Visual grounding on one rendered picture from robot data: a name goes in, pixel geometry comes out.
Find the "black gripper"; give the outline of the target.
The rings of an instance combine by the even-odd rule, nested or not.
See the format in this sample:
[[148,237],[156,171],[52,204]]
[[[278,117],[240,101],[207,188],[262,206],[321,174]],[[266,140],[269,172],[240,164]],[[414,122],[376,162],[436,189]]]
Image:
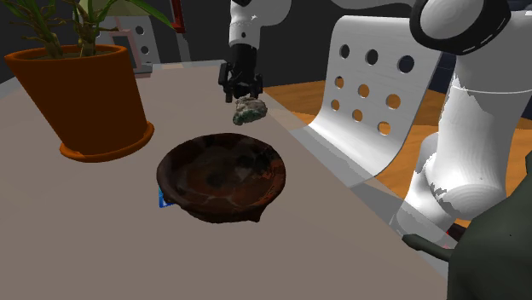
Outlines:
[[230,60],[220,66],[218,77],[227,103],[232,102],[232,93],[250,93],[250,97],[255,99],[263,93],[263,76],[255,73],[256,64],[256,48],[245,43],[230,47]]

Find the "grey green rock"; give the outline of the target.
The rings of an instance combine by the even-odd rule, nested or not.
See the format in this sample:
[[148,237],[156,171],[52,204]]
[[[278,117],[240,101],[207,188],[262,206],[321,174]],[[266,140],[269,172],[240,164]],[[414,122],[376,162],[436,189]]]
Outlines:
[[264,118],[267,112],[268,108],[264,101],[251,96],[241,97],[235,102],[233,123],[248,124]]

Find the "dark brown bowl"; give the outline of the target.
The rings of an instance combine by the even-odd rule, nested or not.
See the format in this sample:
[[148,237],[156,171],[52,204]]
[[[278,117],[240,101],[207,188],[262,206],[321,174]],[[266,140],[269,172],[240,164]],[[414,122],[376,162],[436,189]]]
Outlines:
[[269,144],[237,133],[199,136],[160,161],[163,199],[201,221],[259,222],[286,184],[286,167]]

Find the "grey chair with round holes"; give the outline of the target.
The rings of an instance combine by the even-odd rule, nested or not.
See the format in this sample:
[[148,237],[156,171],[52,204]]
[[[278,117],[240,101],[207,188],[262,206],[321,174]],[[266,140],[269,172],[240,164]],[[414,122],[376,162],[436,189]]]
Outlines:
[[[142,61],[142,69],[135,75],[139,78],[149,77],[153,72],[153,64],[159,64],[159,52],[153,34],[153,27],[148,16],[108,16],[102,27],[129,29],[135,39],[137,54]],[[109,32],[100,32],[95,39],[97,44],[114,44]]]

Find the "white chair with round holes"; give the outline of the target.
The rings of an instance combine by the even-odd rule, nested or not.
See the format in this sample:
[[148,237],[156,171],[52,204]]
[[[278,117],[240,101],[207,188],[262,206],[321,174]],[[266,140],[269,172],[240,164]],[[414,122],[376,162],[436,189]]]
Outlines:
[[292,135],[347,187],[376,176],[401,150],[440,57],[407,18],[340,18],[321,110]]

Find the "pale yellow lamp shade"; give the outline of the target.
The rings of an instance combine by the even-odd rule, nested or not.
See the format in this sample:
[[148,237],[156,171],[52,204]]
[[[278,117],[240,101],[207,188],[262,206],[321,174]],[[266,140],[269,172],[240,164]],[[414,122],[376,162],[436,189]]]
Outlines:
[[[82,9],[89,13],[89,0],[74,0]],[[105,13],[104,18],[108,16],[146,16],[150,15],[155,8],[143,0],[91,0],[92,9],[96,19],[103,12],[106,5],[113,1],[109,10]]]

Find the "green plant in orange pot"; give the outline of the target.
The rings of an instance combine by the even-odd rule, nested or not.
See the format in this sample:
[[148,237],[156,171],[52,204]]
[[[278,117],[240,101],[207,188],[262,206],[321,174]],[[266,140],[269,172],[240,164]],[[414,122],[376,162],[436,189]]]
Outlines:
[[[5,55],[20,85],[61,140],[63,156],[85,163],[123,158],[144,147],[147,121],[128,49],[98,44],[101,23],[119,0],[0,0],[17,25],[42,45]],[[171,22],[144,0],[125,0],[165,25]]]

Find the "red frame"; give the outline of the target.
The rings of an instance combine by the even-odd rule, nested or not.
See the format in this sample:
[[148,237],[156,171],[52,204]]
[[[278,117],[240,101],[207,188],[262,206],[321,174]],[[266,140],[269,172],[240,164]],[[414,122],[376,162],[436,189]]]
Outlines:
[[171,8],[174,17],[174,21],[171,23],[176,33],[185,33],[185,25],[182,16],[181,0],[171,0]]

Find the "pink picture frame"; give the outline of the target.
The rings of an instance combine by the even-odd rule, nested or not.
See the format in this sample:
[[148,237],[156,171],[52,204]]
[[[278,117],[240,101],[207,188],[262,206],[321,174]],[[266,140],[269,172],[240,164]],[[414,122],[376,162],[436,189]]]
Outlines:
[[130,30],[125,29],[117,32],[109,32],[109,36],[115,45],[125,47],[128,50],[133,71],[134,73],[139,73],[142,69],[142,61],[137,54],[135,39]]

